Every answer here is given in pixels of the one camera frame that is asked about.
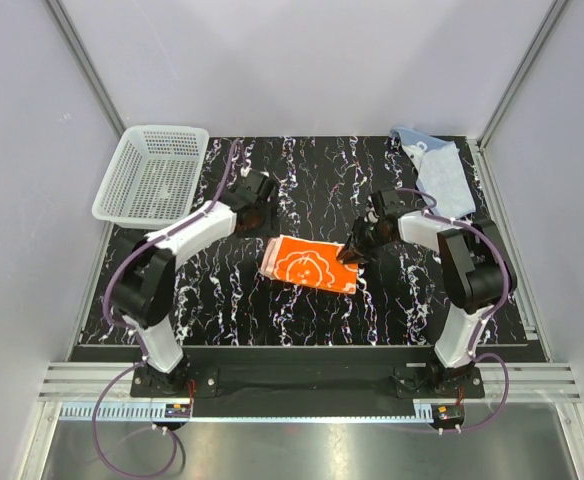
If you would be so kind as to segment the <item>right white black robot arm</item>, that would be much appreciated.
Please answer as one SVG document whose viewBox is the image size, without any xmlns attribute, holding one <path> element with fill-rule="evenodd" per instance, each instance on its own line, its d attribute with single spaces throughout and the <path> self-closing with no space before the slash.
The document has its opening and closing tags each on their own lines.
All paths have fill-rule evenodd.
<svg viewBox="0 0 584 480">
<path fill-rule="evenodd" d="M 471 379 L 478 341 L 488 320 L 516 288 L 515 274 L 502 252 L 502 240 L 494 222 L 467 223 L 429 211 L 358 218 L 337 259 L 342 264 L 368 263 L 377 249 L 399 241 L 438 255 L 450 302 L 443 331 L 434 344 L 425 373 L 414 386 L 404 387 L 403 391 L 426 388 L 435 395 L 448 396 Z"/>
</svg>

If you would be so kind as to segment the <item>orange white patterned towel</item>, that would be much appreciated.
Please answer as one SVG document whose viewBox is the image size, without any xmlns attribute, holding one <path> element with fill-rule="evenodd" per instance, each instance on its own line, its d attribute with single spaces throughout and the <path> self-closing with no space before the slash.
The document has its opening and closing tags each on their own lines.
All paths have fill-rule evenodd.
<svg viewBox="0 0 584 480">
<path fill-rule="evenodd" d="M 271 279 L 339 294 L 355 294 L 358 268 L 337 259 L 343 244 L 280 235 L 268 241 L 259 272 Z"/>
</svg>

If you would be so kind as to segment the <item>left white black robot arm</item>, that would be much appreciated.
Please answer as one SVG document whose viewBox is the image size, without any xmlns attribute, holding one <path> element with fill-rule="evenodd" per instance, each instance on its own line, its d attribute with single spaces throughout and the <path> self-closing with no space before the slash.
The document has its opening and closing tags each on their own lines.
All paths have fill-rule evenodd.
<svg viewBox="0 0 584 480">
<path fill-rule="evenodd" d="M 188 362 L 169 314 L 178 270 L 191 257 L 227 237 L 272 237 L 278 189 L 254 194 L 242 188 L 207 201 L 184 219 L 136 240 L 112 275 L 102 300 L 108 322 L 133 332 L 141 365 L 168 396 L 187 386 Z"/>
</svg>

